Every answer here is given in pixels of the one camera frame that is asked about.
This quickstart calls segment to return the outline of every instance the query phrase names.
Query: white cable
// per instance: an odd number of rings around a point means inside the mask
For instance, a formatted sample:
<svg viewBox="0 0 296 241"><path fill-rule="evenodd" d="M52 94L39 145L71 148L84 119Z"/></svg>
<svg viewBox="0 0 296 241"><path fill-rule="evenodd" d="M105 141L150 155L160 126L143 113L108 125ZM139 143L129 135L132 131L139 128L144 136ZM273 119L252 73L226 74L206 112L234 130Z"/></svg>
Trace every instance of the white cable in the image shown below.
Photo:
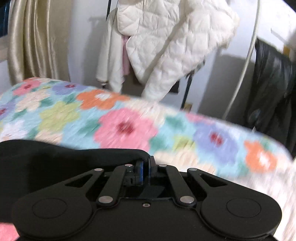
<svg viewBox="0 0 296 241"><path fill-rule="evenodd" d="M256 43L256 39L257 39L257 33L258 33L258 26L259 26L259 18L260 18L260 7L261 7L261 4L260 4L260 0L258 0L258 3L257 3L257 14L256 14L256 19L255 19L255 26L254 26L254 31L253 31L253 36L252 36L252 40L251 40L251 44L250 44L250 48L249 48L249 52L248 52L248 55L247 55L247 59L246 59L246 62L245 62L245 65L244 65L244 68L242 70L242 74L239 78L239 82L237 84L237 88L235 89L235 92L232 96L232 99L230 101L230 103L228 104L228 107L222 117L223 120L226 120L228 114L229 114L229 111L231 110L231 107L233 105L233 102L235 101L236 97L237 97L237 94L239 92L239 89L242 85L242 82L244 80L244 76L246 74L246 71L247 71L247 68L248 68L248 65L251 61L251 57L252 57L252 53L253 53L253 50L254 50L254 47L255 47L255 43Z"/></svg>

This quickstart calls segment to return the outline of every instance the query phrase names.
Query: wall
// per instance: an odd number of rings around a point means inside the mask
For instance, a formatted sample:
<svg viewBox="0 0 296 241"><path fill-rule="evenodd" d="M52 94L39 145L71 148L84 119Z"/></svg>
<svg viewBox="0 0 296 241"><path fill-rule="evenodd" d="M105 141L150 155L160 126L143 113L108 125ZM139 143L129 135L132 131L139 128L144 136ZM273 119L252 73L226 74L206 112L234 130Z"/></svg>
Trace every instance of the wall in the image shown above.
<svg viewBox="0 0 296 241"><path fill-rule="evenodd" d="M7 61L0 62L0 94L11 87L9 82Z"/></svg>
<svg viewBox="0 0 296 241"><path fill-rule="evenodd" d="M217 50L206 59L206 65L195 75L187 101L193 103L192 111L214 117L222 117L233 91L251 42L257 0L229 0L230 6L239 14L240 26L228 49ZM296 13L282 0L261 0L262 17L259 37L282 49L283 43L271 33L271 28L283 38L289 39L296 25ZM97 86L95 80L100 39L104 31L108 1L74 0L73 18L69 42L69 69L74 83ZM116 7L112 0L111 9ZM240 123L248 98L254 69L255 52L249 65L243 86L229 114L229 120ZM162 103L180 108L186 88L183 78L179 94L167 94Z"/></svg>

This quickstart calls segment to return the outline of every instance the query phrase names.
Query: curtain fold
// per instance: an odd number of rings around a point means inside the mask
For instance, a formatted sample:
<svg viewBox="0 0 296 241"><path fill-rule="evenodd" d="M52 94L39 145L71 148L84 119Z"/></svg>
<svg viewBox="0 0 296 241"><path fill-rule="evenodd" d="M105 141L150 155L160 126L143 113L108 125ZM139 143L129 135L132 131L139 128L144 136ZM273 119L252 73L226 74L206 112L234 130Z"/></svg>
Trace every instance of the curtain fold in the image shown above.
<svg viewBox="0 0 296 241"><path fill-rule="evenodd" d="M12 84L30 77L69 81L68 37L73 0L15 0L9 21Z"/></svg>

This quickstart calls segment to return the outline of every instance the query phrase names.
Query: floral bedding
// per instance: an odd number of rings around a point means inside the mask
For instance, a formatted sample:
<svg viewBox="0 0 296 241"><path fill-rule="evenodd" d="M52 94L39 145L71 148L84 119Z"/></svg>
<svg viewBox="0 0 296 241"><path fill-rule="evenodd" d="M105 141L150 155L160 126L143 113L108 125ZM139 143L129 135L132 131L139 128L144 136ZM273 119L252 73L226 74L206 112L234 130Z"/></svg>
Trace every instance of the floral bedding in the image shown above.
<svg viewBox="0 0 296 241"><path fill-rule="evenodd" d="M287 202L295 197L296 181L278 178L295 176L291 156L280 143L249 129L91 86L30 78L0 96L0 142L10 139L75 149L142 149L158 164L199 168L275 198L287 217L279 240L295 238L296 224L287 229L295 207ZM270 189L271 176L287 189Z"/></svg>

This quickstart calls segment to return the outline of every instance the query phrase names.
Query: satin curtain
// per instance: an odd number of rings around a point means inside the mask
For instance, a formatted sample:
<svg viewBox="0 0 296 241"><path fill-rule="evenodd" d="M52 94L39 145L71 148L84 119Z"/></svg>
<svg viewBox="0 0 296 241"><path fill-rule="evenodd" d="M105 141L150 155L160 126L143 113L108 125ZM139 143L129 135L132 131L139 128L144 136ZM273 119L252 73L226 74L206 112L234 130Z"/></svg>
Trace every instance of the satin curtain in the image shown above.
<svg viewBox="0 0 296 241"><path fill-rule="evenodd" d="M69 81L68 37L72 0L15 0L9 20L12 84L30 77Z"/></svg>

